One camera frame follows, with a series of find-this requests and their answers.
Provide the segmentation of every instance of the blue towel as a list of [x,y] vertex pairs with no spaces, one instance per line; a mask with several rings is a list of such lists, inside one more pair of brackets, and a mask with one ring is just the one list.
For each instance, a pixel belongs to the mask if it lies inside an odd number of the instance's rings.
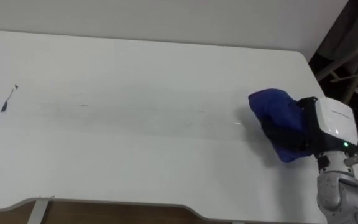
[[[266,116],[281,128],[289,128],[306,134],[303,124],[303,110],[287,92],[278,89],[266,89],[248,96],[249,106],[259,121]],[[297,158],[310,156],[310,152],[300,152],[285,149],[272,142],[278,157],[282,162],[291,162]]]

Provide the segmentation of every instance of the wall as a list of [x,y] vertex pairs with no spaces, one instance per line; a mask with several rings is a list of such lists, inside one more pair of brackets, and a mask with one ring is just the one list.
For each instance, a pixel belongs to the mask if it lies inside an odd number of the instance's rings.
[[0,0],[0,30],[297,50],[347,0]]

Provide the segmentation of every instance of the smudge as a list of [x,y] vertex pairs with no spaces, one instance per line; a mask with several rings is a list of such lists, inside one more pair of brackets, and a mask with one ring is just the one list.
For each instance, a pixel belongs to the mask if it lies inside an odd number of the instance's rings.
[[5,103],[4,103],[4,105],[2,106],[2,108],[1,108],[1,113],[6,111],[7,101],[8,101],[8,100],[10,99],[10,97],[12,96],[13,90],[14,90],[14,89],[12,89],[11,94],[9,94],[9,96],[7,97],[7,99],[6,99]]

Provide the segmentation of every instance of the metal table leg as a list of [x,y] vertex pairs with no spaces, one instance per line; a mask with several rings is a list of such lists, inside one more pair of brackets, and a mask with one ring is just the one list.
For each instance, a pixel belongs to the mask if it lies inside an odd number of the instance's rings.
[[48,200],[36,200],[27,224],[42,224],[48,203]]

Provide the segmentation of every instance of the table surface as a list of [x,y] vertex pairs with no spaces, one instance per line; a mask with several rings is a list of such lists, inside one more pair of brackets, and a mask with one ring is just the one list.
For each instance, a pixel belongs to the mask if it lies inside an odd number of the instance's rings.
[[247,102],[323,96],[297,52],[0,32],[0,110],[14,85],[0,209],[40,197],[325,222],[315,159],[282,164]]

